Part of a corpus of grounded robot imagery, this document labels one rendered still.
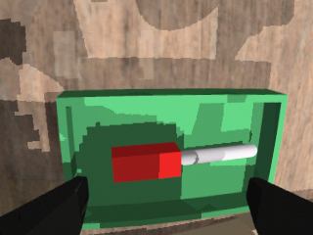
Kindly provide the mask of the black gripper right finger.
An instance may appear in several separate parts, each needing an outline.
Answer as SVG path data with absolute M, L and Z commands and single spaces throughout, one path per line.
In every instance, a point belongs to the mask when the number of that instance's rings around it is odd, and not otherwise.
M 313 235 L 313 203 L 251 177 L 246 200 L 257 235 Z

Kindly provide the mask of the red-headed pin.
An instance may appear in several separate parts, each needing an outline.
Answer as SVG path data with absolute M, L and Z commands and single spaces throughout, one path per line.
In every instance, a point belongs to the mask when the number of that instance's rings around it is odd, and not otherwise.
M 114 183 L 176 177 L 180 176 L 181 165 L 210 164 L 253 157 L 255 154 L 257 146 L 253 144 L 191 149 L 183 152 L 175 141 L 111 146 Z

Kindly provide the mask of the green tray floor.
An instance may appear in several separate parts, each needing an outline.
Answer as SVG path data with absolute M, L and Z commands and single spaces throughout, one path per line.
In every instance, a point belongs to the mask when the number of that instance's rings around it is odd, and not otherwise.
M 71 107 L 77 176 L 89 181 L 87 207 L 188 200 L 247 191 L 253 157 L 181 164 L 180 176 L 114 183 L 111 146 L 175 141 L 183 150 L 259 144 L 263 102 Z

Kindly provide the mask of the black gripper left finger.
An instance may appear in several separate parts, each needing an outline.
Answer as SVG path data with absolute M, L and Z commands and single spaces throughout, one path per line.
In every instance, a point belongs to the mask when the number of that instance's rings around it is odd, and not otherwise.
M 75 176 L 50 192 L 0 216 L 0 235 L 79 235 L 89 181 Z

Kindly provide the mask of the green tray walls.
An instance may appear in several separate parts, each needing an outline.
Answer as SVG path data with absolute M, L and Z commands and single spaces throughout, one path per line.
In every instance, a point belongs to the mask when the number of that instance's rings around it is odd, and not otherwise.
M 289 95 L 269 89 L 141 89 L 141 90 L 64 90 L 56 97 L 60 146 L 62 146 L 64 183 L 77 176 L 73 117 L 71 107 L 199 105 L 200 103 L 263 102 L 263 118 L 254 177 L 274 184 L 279 149 L 285 128 Z M 238 214 L 249 211 L 246 192 L 202 196 L 161 203 L 134 203 L 87 207 L 81 230 L 150 226 L 208 216 Z

